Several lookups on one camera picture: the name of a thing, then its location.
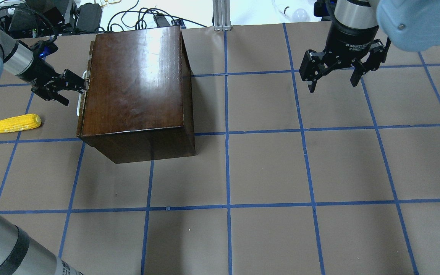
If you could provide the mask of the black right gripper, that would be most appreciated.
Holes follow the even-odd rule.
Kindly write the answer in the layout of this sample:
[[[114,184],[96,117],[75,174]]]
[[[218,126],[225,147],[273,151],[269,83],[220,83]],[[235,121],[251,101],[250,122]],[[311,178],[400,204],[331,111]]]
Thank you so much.
[[[305,52],[299,73],[308,83],[310,93],[315,92],[319,79],[332,70],[354,67],[350,82],[356,87],[362,76],[376,71],[387,59],[391,40],[387,38],[383,45],[375,39],[378,26],[355,29],[342,23],[332,23],[328,32],[325,48],[321,52],[309,49]],[[368,54],[366,61],[361,60]]]

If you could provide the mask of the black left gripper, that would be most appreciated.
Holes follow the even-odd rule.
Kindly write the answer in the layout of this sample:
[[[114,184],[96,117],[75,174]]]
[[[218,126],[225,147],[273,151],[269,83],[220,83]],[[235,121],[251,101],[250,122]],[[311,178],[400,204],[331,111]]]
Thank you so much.
[[[52,92],[44,91],[44,86],[54,77],[59,77],[54,68],[39,57],[34,57],[30,66],[23,72],[23,80],[32,86],[32,92],[45,101],[57,101],[64,106],[69,105],[69,100],[64,96]],[[64,89],[67,91],[82,92],[87,90],[86,81],[71,70],[63,71]]]

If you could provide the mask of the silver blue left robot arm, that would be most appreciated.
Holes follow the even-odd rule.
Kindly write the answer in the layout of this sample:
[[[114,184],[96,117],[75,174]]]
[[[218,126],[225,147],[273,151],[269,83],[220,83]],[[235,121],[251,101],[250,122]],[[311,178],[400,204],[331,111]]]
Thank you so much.
[[[7,71],[31,85],[31,91],[45,101],[58,101],[67,106],[69,100],[60,91],[83,93],[84,79],[70,70],[57,73],[44,58],[55,53],[57,36],[39,40],[32,46],[12,38],[0,29],[0,78]]]

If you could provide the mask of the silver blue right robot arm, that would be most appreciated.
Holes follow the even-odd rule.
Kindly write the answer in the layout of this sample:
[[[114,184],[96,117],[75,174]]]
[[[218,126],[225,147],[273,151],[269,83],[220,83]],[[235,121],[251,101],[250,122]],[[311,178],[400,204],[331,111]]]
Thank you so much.
[[[346,68],[357,86],[386,62],[392,45],[405,52],[440,46],[440,0],[317,0],[313,13],[331,25],[324,49],[307,50],[299,68],[310,93],[320,78]]]

